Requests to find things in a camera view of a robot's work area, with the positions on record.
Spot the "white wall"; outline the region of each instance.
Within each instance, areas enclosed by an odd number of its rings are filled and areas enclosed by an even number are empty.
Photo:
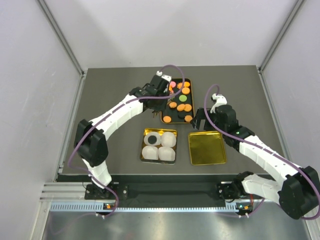
[[[79,74],[35,0],[0,3],[0,239],[27,239]]]
[[[320,1],[307,0],[264,71],[295,163],[320,172]]]
[[[295,0],[46,0],[87,68],[260,65]]]

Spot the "pink round object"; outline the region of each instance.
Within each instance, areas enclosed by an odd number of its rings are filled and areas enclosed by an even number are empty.
[[[177,84],[176,84],[174,81],[170,82],[170,86],[171,86],[172,88],[174,88],[176,85],[177,85]]]

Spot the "orange disc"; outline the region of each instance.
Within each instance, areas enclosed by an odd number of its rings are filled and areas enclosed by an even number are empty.
[[[184,110],[185,110],[186,112],[190,112],[190,111],[192,110],[192,106],[191,106],[190,104],[185,104]]]
[[[178,89],[182,88],[182,82],[178,83],[178,85],[176,86]]]
[[[184,82],[184,87],[185,87],[185,88],[188,88],[188,87],[190,87],[190,82],[188,82],[188,81],[185,81],[185,82]]]
[[[183,93],[184,95],[188,95],[188,94],[190,93],[190,88],[188,88],[188,87],[182,88],[182,93]]]
[[[169,107],[170,107],[171,109],[174,109],[174,108],[177,107],[177,103],[174,102],[174,101],[172,101],[172,102],[169,103]]]
[[[164,116],[164,117],[163,117],[163,121],[164,121],[166,124],[168,124],[168,123],[171,122],[171,117],[169,117],[169,116]]]
[[[184,117],[184,120],[187,122],[187,123],[190,123],[191,120],[192,120],[192,116],[191,115],[187,115]]]
[[[185,110],[185,107],[186,107],[186,105],[180,104],[176,109],[177,109],[179,112],[181,112],[181,111]]]

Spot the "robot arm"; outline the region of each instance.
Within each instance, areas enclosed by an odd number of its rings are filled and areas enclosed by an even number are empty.
[[[275,157],[274,154],[276,152],[265,145],[254,132],[239,125],[236,112],[227,104],[226,98],[222,95],[213,94],[211,99],[214,102],[213,107],[211,109],[199,108],[191,121],[192,126],[195,129],[199,129],[201,120],[205,119],[204,130],[215,131],[205,116],[205,111],[207,111],[210,119],[219,129],[262,147],[260,149],[223,135],[227,145],[253,160],[274,179],[265,179],[248,171],[240,173],[231,183],[231,189],[228,188],[227,196],[230,196],[229,198],[231,199],[243,198],[248,194],[261,196],[280,205],[293,219],[301,218],[318,206],[318,199],[307,181],[293,167]],[[310,166],[306,168],[297,167],[306,173],[316,188],[320,190],[320,182],[316,170]],[[226,198],[224,190],[226,189],[221,189],[220,194]]]
[[[99,124],[91,132],[77,151],[91,173],[91,176],[102,184],[99,184],[92,178],[92,182],[101,190],[104,190],[104,186],[107,186],[112,180],[105,161],[109,154],[107,146],[109,137],[125,122],[145,110],[152,109],[154,112],[163,110],[167,104],[166,99],[134,99],[139,97],[167,96],[169,94],[168,85],[170,81],[170,76],[158,71],[150,83],[147,83],[144,87],[132,89],[121,102],[109,111],[90,121],[83,119],[78,124],[74,147],[92,126],[109,115],[104,122]]]

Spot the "tray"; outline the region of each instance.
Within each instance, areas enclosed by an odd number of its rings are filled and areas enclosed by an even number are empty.
[[[191,164],[195,166],[227,162],[222,134],[218,131],[191,132],[188,135]]]
[[[175,137],[177,138],[177,142],[178,142],[178,132],[174,129],[163,129],[163,128],[145,128],[144,131],[143,131],[143,138],[142,138],[142,145],[141,145],[141,150],[140,150],[140,159],[142,162],[145,162],[145,163],[154,163],[154,164],[168,164],[168,165],[172,165],[176,162],[176,159],[177,159],[177,143],[175,144],[175,146],[172,147],[172,149],[175,151],[175,159],[174,161],[164,161],[164,160],[150,160],[150,159],[145,159],[143,156],[142,156],[142,149],[147,146],[145,144],[145,141],[144,141],[144,138],[145,136],[150,133],[150,132],[157,132],[160,136],[162,136],[163,133],[165,132],[171,132],[175,135]],[[157,148],[160,148],[162,147],[161,144],[155,146]]]
[[[183,118],[179,118],[178,117],[178,111],[177,111],[177,108],[170,108],[169,107],[169,103],[170,102],[176,102],[177,105],[180,105],[180,104],[190,104],[192,106],[192,110],[190,112],[186,112],[186,111],[181,111],[181,113],[186,116],[186,115],[191,115],[192,118],[195,117],[195,108],[194,108],[194,101],[193,101],[193,91],[192,91],[192,83],[191,83],[191,80],[188,79],[188,78],[185,78],[185,81],[190,83],[190,93],[187,96],[187,100],[185,102],[181,102],[179,100],[179,96],[181,95],[184,95],[182,92],[175,96],[171,101],[168,101],[168,104],[165,106],[165,109],[163,111],[160,112],[160,117],[161,117],[161,121],[164,123],[164,124],[189,124],[189,122],[185,122],[185,120]],[[177,88],[178,84],[179,83],[182,83],[182,78],[174,78],[172,79],[172,82],[175,82],[176,83],[176,87],[174,87],[172,90],[174,93],[178,92],[179,89]],[[169,116],[171,117],[171,122],[167,123],[167,122],[164,122],[163,118],[164,116]]]

